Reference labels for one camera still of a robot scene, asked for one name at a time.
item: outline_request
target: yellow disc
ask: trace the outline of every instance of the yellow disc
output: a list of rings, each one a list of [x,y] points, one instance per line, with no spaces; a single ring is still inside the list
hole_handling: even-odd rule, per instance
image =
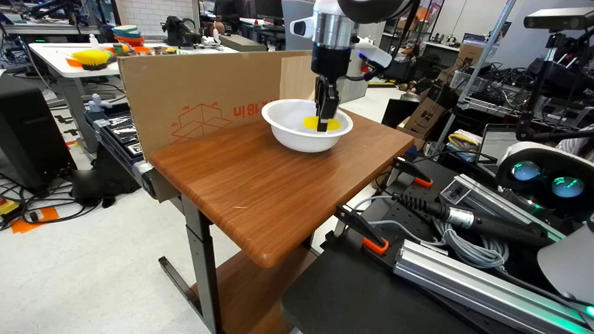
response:
[[[303,119],[303,126],[312,130],[318,130],[318,116],[309,116]],[[338,130],[340,122],[331,118],[328,120],[328,131]]]

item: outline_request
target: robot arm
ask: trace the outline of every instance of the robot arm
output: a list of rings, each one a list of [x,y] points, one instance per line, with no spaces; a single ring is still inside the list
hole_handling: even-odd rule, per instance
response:
[[[372,45],[358,45],[359,23],[382,22],[398,17],[419,0],[316,0],[314,15],[290,24],[291,33],[311,38],[314,42],[311,70],[318,74],[315,86],[317,130],[327,131],[328,121],[340,103],[336,89],[338,78],[346,76],[350,52],[360,47],[359,54],[382,70],[390,65],[391,55]],[[378,71],[362,77],[369,80]]]

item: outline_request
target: table leg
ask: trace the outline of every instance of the table leg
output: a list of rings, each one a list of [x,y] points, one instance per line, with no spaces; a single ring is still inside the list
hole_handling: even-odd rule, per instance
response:
[[[89,153],[89,155],[96,153],[97,145],[99,143],[97,142],[97,137],[95,137],[93,129],[87,125],[84,119],[85,109],[82,97],[84,90],[82,90],[80,79],[65,78],[51,68],[50,71],[52,75],[56,77],[58,85],[60,86],[60,90],[62,91],[62,94],[64,94],[64,99],[70,108],[72,118],[74,119],[74,124],[76,125],[76,128],[83,139],[83,148],[86,150],[86,153]]]
[[[222,331],[219,287],[217,283],[217,272],[214,264],[213,238],[210,235],[210,221],[204,216],[194,204],[185,196],[182,196],[182,208],[186,218],[186,229],[194,274],[196,275],[197,296],[186,282],[179,276],[169,261],[162,257],[159,259],[161,267],[167,273],[178,290],[188,300],[192,308],[204,321],[209,331],[218,334]]]

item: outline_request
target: cardboard panel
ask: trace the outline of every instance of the cardboard panel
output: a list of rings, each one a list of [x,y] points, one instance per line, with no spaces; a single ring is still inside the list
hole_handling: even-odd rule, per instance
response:
[[[145,156],[261,121],[262,107],[281,96],[310,99],[314,93],[311,51],[133,56],[118,61]],[[177,194],[165,178],[153,174],[160,201]]]

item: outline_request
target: wooden table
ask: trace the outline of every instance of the wooden table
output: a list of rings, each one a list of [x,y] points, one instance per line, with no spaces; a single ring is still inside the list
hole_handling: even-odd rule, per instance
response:
[[[337,204],[361,191],[413,143],[400,131],[349,115],[351,133],[322,153],[282,146],[262,120],[148,157],[182,194],[200,297],[165,258],[160,261],[211,332],[288,332],[280,296],[314,259],[300,245]],[[211,223],[242,249],[218,270]]]

